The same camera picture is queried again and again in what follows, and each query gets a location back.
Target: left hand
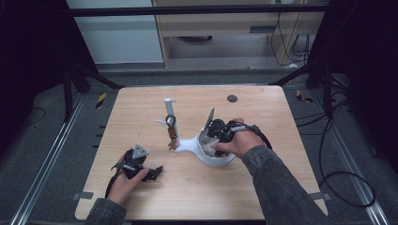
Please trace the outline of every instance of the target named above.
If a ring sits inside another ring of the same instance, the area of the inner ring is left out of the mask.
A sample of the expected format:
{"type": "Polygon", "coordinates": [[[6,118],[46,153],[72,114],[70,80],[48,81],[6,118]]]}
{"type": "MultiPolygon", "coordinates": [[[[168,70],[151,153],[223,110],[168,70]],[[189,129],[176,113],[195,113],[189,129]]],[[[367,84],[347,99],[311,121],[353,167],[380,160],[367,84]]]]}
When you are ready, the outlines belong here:
{"type": "Polygon", "coordinates": [[[148,174],[148,172],[148,168],[142,169],[134,177],[132,177],[131,180],[129,180],[124,172],[121,173],[115,179],[115,182],[112,185],[111,190],[109,191],[108,198],[106,199],[114,203],[123,204],[129,198],[134,188],[148,174]]]}

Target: white curved part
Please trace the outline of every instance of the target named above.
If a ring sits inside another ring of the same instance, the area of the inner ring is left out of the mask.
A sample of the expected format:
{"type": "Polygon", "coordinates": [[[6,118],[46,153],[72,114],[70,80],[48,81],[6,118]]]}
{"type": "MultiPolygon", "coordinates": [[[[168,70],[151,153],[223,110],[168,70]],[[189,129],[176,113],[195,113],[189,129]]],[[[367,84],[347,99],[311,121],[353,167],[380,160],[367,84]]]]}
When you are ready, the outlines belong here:
{"type": "Polygon", "coordinates": [[[205,154],[198,141],[198,136],[185,140],[179,139],[179,147],[175,150],[176,153],[189,152],[195,154],[199,160],[209,166],[221,167],[234,160],[235,155],[229,154],[226,157],[210,157],[205,154]]]}

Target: wooden table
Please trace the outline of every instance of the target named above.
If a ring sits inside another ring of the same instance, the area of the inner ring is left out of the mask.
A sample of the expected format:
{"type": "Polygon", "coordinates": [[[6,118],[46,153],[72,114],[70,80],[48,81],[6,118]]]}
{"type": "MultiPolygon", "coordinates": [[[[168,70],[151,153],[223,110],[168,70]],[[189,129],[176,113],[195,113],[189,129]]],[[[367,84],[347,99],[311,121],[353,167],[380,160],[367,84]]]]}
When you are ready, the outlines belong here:
{"type": "MultiPolygon", "coordinates": [[[[189,153],[168,150],[164,99],[171,98],[182,139],[199,133],[211,107],[214,118],[242,117],[266,134],[275,152],[309,193],[319,192],[298,130],[279,86],[173,86],[133,87],[120,90],[101,140],[84,191],[78,219],[86,219],[97,198],[103,198],[111,168],[127,150],[139,143],[149,156],[148,168],[164,166],[156,181],[142,182],[126,203],[126,219],[264,219],[252,177],[239,158],[221,168],[203,164],[189,153]],[[237,102],[227,100],[237,96],[237,102]]],[[[323,200],[316,201],[327,213],[323,200]]]]}

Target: right hand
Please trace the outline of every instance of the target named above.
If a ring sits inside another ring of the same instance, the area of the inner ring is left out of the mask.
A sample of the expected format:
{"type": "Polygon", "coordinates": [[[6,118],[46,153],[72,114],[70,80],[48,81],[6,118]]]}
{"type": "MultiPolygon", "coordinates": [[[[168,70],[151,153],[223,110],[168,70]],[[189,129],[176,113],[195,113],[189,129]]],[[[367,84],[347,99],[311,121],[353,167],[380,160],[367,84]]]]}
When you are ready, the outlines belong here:
{"type": "MultiPolygon", "coordinates": [[[[243,123],[242,118],[236,118],[232,121],[243,123]]],[[[217,142],[213,143],[211,147],[219,151],[232,153],[242,159],[249,150],[258,145],[264,145],[259,136],[250,130],[241,130],[235,133],[231,142],[217,142]]]]}

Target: white cabinet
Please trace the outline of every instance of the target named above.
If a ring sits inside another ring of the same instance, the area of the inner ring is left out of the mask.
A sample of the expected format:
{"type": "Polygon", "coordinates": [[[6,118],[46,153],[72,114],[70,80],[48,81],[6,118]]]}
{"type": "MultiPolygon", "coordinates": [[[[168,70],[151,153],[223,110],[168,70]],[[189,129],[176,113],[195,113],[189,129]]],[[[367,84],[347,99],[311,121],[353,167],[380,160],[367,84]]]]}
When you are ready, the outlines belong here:
{"type": "MultiPolygon", "coordinates": [[[[70,8],[152,7],[150,0],[67,0],[70,8]]],[[[76,17],[94,62],[101,68],[163,64],[154,16],[76,17]]]]}

